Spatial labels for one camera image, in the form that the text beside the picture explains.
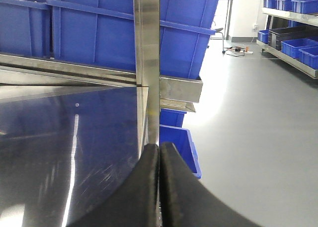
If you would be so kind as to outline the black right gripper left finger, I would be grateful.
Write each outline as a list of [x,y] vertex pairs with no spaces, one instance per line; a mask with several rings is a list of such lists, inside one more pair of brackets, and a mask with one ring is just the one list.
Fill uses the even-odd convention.
[[147,144],[134,169],[121,186],[71,227],[155,227],[159,148]]

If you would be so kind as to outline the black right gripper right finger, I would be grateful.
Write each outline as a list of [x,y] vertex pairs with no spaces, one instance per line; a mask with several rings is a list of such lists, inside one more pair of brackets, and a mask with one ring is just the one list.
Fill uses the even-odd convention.
[[255,227],[205,188],[175,145],[160,145],[159,192],[165,227]]

